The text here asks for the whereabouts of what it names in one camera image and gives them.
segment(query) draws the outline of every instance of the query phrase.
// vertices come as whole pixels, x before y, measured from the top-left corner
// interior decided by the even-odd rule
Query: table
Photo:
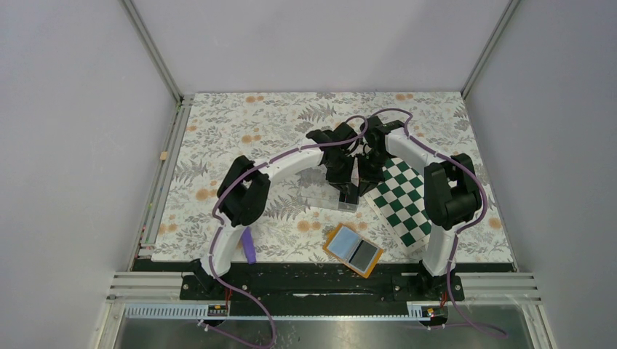
[[[178,161],[159,226],[154,261],[202,257],[217,228],[210,216],[216,190],[233,160],[274,156],[297,144],[312,129],[334,128],[349,116],[368,116],[382,108],[413,113],[410,131],[443,153],[467,153],[488,196],[488,214],[461,235],[459,262],[512,262],[487,172],[467,111],[458,92],[430,93],[201,93],[183,136]],[[404,120],[385,113],[384,122]],[[356,130],[360,122],[350,123]],[[355,213],[308,207],[298,199],[299,182],[290,177],[274,185],[264,215],[252,225],[258,262],[335,262],[325,254],[325,235],[346,224],[384,248],[380,262],[415,262],[423,249],[409,253],[391,228],[362,199]],[[241,246],[232,261],[245,261]]]

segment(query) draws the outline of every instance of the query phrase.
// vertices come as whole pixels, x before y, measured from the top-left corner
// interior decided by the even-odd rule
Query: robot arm
[[[370,151],[358,155],[359,195],[364,195],[380,182],[383,182],[383,165],[386,160],[397,156],[424,176],[424,201],[426,212],[431,220],[431,239],[423,256],[423,265],[429,276],[443,276],[453,246],[454,231],[465,222],[473,219],[474,213],[482,206],[479,189],[473,180],[452,164],[427,153],[424,149],[407,139],[403,123],[393,121],[382,124],[377,116],[367,120],[365,140]],[[357,134],[345,123],[335,131],[315,130],[307,134],[299,148],[306,145],[330,143],[333,140],[349,140]],[[453,159],[473,172],[471,159],[461,154]],[[339,190],[345,190],[349,183],[354,157],[342,147],[310,148],[302,151],[292,149],[270,161],[258,171],[251,173],[231,189],[220,205],[223,227],[216,245],[212,249],[212,264],[217,275],[223,275],[231,267],[231,257],[244,229],[255,222],[265,209],[269,188],[287,176],[303,169],[324,164],[327,167],[326,179]],[[232,164],[218,196],[254,163],[240,156]],[[456,181],[451,187],[449,182]],[[207,257],[202,258],[202,267],[212,275]]]

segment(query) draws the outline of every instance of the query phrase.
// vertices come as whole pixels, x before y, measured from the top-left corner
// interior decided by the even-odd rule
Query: gray wall
[[[0,348],[85,348],[173,101],[117,1],[3,1]]]
[[[467,101],[560,348],[614,348],[617,2],[523,1]]]
[[[457,91],[508,0],[135,0],[180,90]]]

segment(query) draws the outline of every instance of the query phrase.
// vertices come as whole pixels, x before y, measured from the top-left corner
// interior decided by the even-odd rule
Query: orange case
[[[327,240],[326,243],[324,244],[324,251],[326,251],[326,253],[328,253],[330,256],[334,257],[337,261],[343,263],[347,268],[352,269],[353,271],[355,271],[356,273],[358,273],[359,275],[361,275],[363,278],[368,278],[368,276],[372,273],[373,268],[375,268],[375,265],[377,265],[377,262],[379,261],[379,258],[381,257],[381,255],[383,254],[383,249],[380,247],[377,247],[373,242],[365,239],[363,236],[361,236],[360,234],[358,234],[358,236],[368,242],[369,244],[375,246],[378,248],[377,253],[375,254],[375,259],[370,263],[370,265],[368,266],[368,269],[366,271],[366,273],[362,273],[360,270],[356,269],[354,266],[350,265],[349,263],[347,263],[346,261],[342,260],[341,258],[339,258],[338,256],[334,255],[332,252],[330,252],[330,250],[327,249],[327,247],[330,245],[330,242],[332,242],[332,240],[334,239],[334,237],[336,236],[336,233],[338,233],[338,231],[343,227],[347,227],[348,229],[350,229],[351,231],[353,231],[354,233],[358,234],[355,230],[351,229],[351,227],[349,227],[348,225],[344,225],[343,223],[339,223],[338,226],[336,227],[335,230],[332,230],[331,232],[328,233],[327,236]]]

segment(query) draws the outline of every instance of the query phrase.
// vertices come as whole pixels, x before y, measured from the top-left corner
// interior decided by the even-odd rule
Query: floral tablecloth
[[[189,261],[204,255],[218,224],[210,215],[216,190],[237,156],[268,158],[287,150],[312,129],[333,129],[349,116],[368,116],[393,107],[413,113],[410,130],[423,141],[444,153],[469,154],[487,191],[487,217],[461,235],[457,261],[511,262],[493,192],[458,92],[195,95],[152,259]],[[404,117],[388,112],[381,119]],[[351,125],[358,130],[360,121]],[[298,196],[298,189],[315,180],[311,173],[301,172],[270,189],[264,215],[252,225],[258,262],[335,262],[322,246],[326,233],[340,222],[384,248],[380,262],[420,258],[423,250],[407,252],[364,198],[353,213],[309,207]],[[240,246],[233,260],[246,260]]]

